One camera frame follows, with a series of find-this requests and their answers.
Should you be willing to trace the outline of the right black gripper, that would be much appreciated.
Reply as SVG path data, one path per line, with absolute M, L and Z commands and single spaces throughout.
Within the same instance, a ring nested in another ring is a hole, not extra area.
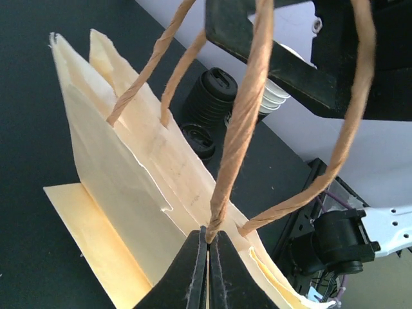
M 316 115 L 411 121 L 411 1 L 315 1 L 313 67 L 273 40 L 273 1 L 206 1 L 207 39 Z

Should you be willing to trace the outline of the cream paper bag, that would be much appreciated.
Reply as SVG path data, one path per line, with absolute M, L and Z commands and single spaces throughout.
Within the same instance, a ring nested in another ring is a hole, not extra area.
M 146 296 L 189 233 L 211 220 L 218 176 L 208 172 L 169 111 L 205 33 L 184 53 L 161 98 L 147 83 L 191 6 L 180 5 L 141 72 L 96 30 L 90 31 L 89 59 L 62 35 L 50 34 L 80 181 L 45 191 L 117 308 L 132 305 L 131 288 L 138 300 Z M 281 308 L 318 308 L 292 289 L 258 229 L 238 234 L 247 221 L 229 199 L 218 232 L 229 235 L 257 285 Z

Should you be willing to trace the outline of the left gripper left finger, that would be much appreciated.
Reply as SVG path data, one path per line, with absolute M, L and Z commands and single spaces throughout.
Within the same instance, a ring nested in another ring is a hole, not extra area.
M 206 227 L 190 232 L 164 276 L 136 309 L 200 309 L 206 307 Z

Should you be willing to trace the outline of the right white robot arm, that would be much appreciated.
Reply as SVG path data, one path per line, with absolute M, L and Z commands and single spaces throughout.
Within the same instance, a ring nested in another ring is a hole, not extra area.
M 358 37 L 357 62 L 351 87 L 351 99 L 344 124 L 326 172 L 315 179 L 305 191 L 262 212 L 238 227 L 238 234 L 247 236 L 256 229 L 282 218 L 314 199 L 337 176 L 346 161 L 355 134 L 364 114 L 374 75 L 375 27 L 369 1 L 352 1 Z M 211 243 L 225 219 L 227 203 L 250 143 L 258 117 L 259 101 L 263 96 L 268 62 L 272 50 L 270 32 L 273 29 L 273 2 L 258 1 L 253 40 L 248 58 L 248 68 L 243 84 L 235 99 L 232 118 L 227 129 L 221 167 L 211 200 L 211 220 L 206 231 L 206 241 Z M 401 223 L 389 230 L 389 211 L 368 208 L 359 213 L 360 231 L 381 258 L 411 246 L 411 223 Z

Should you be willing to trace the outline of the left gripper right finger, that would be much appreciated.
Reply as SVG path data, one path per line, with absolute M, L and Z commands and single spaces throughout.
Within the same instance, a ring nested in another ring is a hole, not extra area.
M 253 280 L 224 231 L 218 232 L 209 245 L 209 306 L 224 309 L 277 308 Z

